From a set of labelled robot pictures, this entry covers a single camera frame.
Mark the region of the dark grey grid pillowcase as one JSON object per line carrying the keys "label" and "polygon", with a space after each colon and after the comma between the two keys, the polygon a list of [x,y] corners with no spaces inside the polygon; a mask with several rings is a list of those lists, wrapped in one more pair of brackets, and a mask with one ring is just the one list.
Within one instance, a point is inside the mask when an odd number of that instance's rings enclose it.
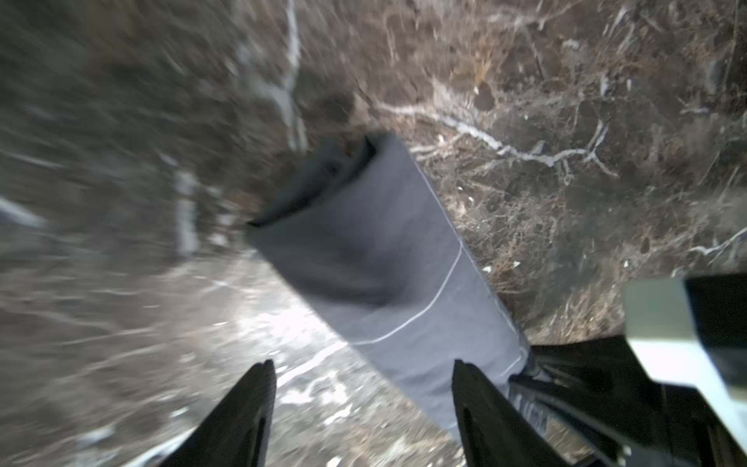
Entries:
{"label": "dark grey grid pillowcase", "polygon": [[453,366],[505,389],[528,342],[395,135],[326,140],[248,227],[248,242],[350,346],[456,433]]}

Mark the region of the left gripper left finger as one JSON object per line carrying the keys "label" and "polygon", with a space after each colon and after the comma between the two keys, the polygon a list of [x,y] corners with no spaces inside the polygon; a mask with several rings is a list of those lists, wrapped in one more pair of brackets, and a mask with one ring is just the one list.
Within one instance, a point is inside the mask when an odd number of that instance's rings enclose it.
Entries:
{"label": "left gripper left finger", "polygon": [[276,395],[274,362],[242,376],[162,467],[263,467]]}

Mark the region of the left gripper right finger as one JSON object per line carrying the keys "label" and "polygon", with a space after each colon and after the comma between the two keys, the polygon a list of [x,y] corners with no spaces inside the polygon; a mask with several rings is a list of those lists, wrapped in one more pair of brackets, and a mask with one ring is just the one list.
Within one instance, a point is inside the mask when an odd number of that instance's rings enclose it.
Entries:
{"label": "left gripper right finger", "polygon": [[452,395],[469,467],[567,464],[475,365],[454,363]]}

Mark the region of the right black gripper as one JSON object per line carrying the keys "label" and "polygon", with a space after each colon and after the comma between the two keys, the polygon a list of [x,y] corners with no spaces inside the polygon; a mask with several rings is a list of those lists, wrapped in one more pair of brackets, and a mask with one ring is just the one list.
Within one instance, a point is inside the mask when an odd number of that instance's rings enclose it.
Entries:
{"label": "right black gripper", "polygon": [[622,336],[533,346],[510,385],[591,447],[589,466],[746,463],[700,393],[649,379]]}

